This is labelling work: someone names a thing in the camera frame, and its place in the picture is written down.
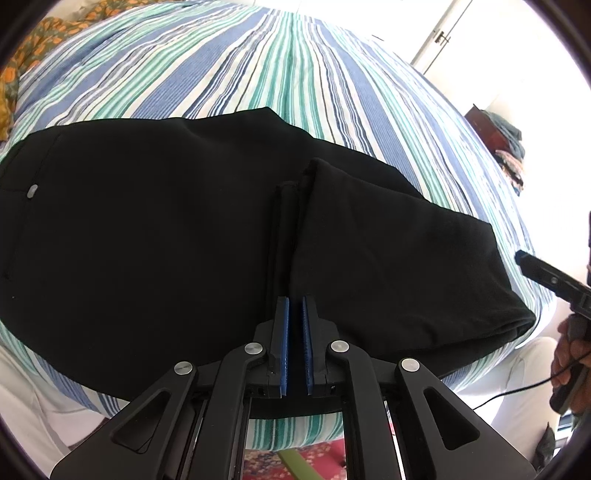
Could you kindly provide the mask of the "black pants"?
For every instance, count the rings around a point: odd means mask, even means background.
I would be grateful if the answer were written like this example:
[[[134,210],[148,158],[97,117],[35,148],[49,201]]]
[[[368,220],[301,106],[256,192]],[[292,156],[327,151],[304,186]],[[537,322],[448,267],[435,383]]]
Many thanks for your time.
[[[524,334],[492,227],[270,109],[52,127],[1,163],[1,319],[130,400],[314,298],[346,341],[440,377]]]

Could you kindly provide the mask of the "red patterned rug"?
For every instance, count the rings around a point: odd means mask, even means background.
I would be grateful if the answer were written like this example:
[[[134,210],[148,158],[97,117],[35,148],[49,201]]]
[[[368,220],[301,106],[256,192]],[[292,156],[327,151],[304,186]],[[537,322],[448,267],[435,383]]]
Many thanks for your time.
[[[346,479],[345,440],[280,452],[247,450],[243,479]]]

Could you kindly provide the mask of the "light green stick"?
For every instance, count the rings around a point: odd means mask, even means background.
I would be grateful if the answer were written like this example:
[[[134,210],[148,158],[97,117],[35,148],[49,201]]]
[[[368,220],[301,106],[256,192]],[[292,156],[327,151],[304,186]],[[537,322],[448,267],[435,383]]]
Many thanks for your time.
[[[296,449],[278,451],[277,456],[295,480],[322,480],[318,471],[308,464]]]

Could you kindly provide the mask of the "pile of clothes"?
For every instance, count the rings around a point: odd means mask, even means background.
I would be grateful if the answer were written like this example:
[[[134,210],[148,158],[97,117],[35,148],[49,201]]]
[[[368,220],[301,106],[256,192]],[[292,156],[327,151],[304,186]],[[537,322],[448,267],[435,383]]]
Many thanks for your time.
[[[524,189],[524,159],[525,148],[522,144],[522,132],[501,115],[489,110],[483,110],[499,130],[507,138],[510,151],[498,150],[493,157],[508,177],[512,189],[520,196]]]

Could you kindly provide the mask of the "dark brown wooden cabinet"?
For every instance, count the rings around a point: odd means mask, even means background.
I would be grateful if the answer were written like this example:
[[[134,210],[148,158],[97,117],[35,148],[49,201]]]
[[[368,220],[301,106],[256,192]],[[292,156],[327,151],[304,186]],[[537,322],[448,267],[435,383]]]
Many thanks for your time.
[[[498,150],[510,151],[507,138],[483,110],[473,105],[465,115],[465,118],[491,154],[494,154]]]

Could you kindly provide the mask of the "blue green striped bedsheet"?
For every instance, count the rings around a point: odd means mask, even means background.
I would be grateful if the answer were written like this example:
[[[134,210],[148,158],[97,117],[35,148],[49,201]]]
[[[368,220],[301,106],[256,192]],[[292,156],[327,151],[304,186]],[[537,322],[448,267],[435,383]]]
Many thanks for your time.
[[[222,1],[136,7],[65,40],[20,80],[1,161],[27,134],[103,118],[197,119],[269,107],[312,136],[398,168],[434,203],[491,224],[513,289],[536,315],[517,340],[448,376],[466,395],[544,378],[550,295],[514,251],[531,241],[513,189],[435,86],[375,41],[325,21]],[[125,405],[67,379],[1,322],[1,414],[42,469]]]

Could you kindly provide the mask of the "white door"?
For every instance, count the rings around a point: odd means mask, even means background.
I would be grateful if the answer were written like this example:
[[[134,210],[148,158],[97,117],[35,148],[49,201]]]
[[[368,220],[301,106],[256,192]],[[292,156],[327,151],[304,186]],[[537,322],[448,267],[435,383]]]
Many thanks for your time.
[[[446,10],[412,59],[411,65],[422,75],[427,75],[449,44],[452,32],[472,4],[473,0],[453,0],[447,3]]]

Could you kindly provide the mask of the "orange floral blanket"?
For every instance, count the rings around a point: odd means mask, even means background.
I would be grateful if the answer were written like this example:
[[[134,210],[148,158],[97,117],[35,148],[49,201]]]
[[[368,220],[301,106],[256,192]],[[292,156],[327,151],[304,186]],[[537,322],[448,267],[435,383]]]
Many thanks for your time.
[[[31,30],[1,72],[1,141],[14,125],[21,77],[65,40],[120,13],[153,1],[59,1]]]

